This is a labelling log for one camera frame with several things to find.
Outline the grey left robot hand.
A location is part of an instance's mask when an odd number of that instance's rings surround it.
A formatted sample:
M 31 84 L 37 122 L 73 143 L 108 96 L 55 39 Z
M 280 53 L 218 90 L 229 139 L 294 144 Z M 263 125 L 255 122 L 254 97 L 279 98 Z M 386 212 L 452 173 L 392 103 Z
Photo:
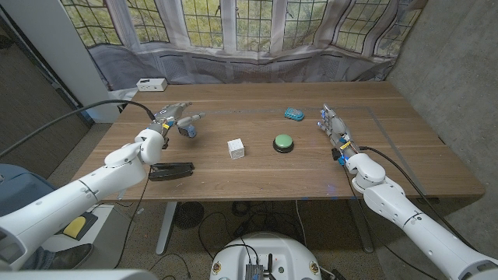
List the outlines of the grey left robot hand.
M 159 132 L 163 137 L 173 126 L 176 126 L 179 133 L 183 136 L 194 138 L 197 135 L 192 123 L 205 116 L 205 113 L 193 115 L 191 117 L 181 117 L 186 107 L 192 105 L 192 102 L 175 103 L 163 107 L 155 114 L 155 120 L 148 126 L 148 129 Z

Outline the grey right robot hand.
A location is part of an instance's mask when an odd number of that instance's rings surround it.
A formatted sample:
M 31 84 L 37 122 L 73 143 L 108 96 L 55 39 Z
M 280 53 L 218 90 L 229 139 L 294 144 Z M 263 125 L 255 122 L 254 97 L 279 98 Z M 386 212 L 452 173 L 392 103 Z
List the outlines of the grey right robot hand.
M 322 122 L 318 122 L 317 126 L 329 137 L 332 144 L 332 158 L 344 166 L 350 157 L 359 153 L 360 149 L 354 142 L 349 128 L 326 103 L 321 110 L 321 118 Z

